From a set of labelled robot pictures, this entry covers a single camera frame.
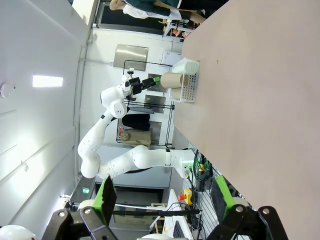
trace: white basket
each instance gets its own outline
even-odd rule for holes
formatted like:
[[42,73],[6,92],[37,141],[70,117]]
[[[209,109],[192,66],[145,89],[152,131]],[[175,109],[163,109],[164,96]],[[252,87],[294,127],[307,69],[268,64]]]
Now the white basket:
[[[169,99],[176,102],[195,102],[199,75],[199,62],[184,58],[172,67],[173,73],[183,73],[180,99],[171,96],[169,89]],[[185,86],[185,75],[189,75],[189,83]]]

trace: hanging clothes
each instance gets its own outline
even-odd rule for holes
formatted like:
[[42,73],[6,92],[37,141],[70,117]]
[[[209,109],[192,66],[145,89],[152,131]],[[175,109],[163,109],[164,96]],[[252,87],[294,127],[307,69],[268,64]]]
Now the hanging clothes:
[[133,129],[149,131],[150,114],[127,114],[122,118],[122,124]]
[[151,131],[128,129],[121,133],[120,139],[123,144],[133,147],[144,145],[149,148],[151,144]]

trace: exit sign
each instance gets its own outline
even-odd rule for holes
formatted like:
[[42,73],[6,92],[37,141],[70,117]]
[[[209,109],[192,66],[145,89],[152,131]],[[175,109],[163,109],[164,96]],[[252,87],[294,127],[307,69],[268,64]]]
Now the exit sign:
[[87,187],[83,187],[83,188],[82,188],[82,192],[83,192],[84,194],[89,194],[89,191],[90,191],[90,189],[87,188]]

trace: red object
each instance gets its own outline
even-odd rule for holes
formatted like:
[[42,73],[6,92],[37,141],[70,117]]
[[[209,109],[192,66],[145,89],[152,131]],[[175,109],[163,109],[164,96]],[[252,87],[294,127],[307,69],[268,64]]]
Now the red object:
[[179,194],[178,195],[178,200],[179,201],[182,201],[182,200],[185,200],[186,199],[186,195],[184,195],[184,194]]

